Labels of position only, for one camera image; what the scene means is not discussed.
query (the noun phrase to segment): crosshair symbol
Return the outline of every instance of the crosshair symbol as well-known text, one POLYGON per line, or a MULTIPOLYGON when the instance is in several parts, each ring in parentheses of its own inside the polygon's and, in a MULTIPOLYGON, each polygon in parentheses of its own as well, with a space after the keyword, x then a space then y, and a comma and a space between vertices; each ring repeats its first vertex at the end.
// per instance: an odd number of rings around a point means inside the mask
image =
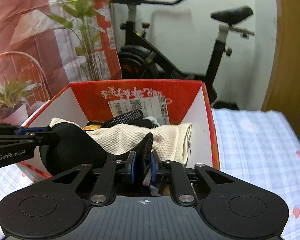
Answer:
POLYGON ((148 204, 149 202, 151 202, 151 201, 149 201, 149 200, 147 200, 147 199, 143 199, 143 200, 141 200, 141 201, 139 201, 139 202, 141 202, 142 204, 148 204))

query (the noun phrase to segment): white wall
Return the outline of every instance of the white wall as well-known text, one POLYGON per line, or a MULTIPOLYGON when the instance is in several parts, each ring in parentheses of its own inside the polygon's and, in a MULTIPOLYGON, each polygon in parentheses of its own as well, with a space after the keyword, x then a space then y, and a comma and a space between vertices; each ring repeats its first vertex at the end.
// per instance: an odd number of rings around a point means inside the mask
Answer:
POLYGON ((277 38, 276 0, 255 0, 256 37, 252 62, 252 82, 245 106, 260 110, 268 88, 277 38))
MULTIPOLYGON (((181 71, 205 74, 218 34, 218 22, 210 18, 210 13, 242 5, 249 5, 256 10, 255 0, 186 0, 175 7, 141 5, 137 10, 137 30, 142 31, 141 22, 150 22, 147 39, 152 44, 181 71)), ((119 49, 124 44, 124 31, 119 29, 119 24, 127 19, 127 6, 115 5, 114 14, 119 49)), ((239 26, 254 31, 255 24, 256 18, 253 16, 239 26)), ((245 40, 231 33, 227 44, 233 53, 231 58, 223 57, 214 88, 218 100, 237 102, 244 109, 251 100, 251 84, 260 86, 252 75, 253 64, 258 63, 253 57, 255 38, 245 40)))

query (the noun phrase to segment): logo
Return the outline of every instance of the logo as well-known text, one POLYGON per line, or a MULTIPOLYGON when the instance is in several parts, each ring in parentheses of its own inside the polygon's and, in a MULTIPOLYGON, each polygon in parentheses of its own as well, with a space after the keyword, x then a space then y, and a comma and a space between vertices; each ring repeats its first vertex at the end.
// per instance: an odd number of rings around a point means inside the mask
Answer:
POLYGON ((11 157, 16 157, 16 156, 25 154, 25 152, 26 152, 25 150, 22 150, 22 151, 18 151, 18 152, 8 153, 6 155, 0 155, 0 160, 8 159, 11 157))
POLYGON ((139 201, 139 202, 141 202, 143 205, 145 205, 145 204, 148 204, 148 203, 151 202, 151 201, 149 201, 149 200, 147 200, 147 199, 143 199, 143 200, 141 200, 141 201, 139 201))

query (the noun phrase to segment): cardboard box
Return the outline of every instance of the cardboard box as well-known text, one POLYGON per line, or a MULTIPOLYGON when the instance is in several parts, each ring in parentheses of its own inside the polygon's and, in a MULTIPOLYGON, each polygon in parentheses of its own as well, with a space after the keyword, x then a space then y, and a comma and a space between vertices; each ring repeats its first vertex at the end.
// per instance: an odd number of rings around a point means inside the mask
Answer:
MULTIPOLYGON (((88 121, 104 122, 113 117, 108 101, 158 95, 166 97, 170 124, 193 123, 191 151, 186 166, 193 168, 196 163, 204 163, 219 169, 217 139, 210 103, 206 87, 201 81, 109 80, 71 83, 38 111, 25 126, 47 126, 53 117, 59 117, 84 127, 88 121)), ((34 158, 26 162, 49 174, 41 162, 38 147, 34 158)))

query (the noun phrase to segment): gray gripper base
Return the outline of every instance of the gray gripper base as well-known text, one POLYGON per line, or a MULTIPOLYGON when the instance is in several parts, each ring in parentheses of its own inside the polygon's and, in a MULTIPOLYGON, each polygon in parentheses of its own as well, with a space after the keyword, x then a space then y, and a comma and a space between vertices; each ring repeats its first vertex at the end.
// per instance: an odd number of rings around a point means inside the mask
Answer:
MULTIPOLYGON (((229 240, 209 228, 196 209, 170 196, 124 197, 94 207, 74 230, 55 240, 229 240)), ((9 236, 7 240, 18 240, 9 236)))

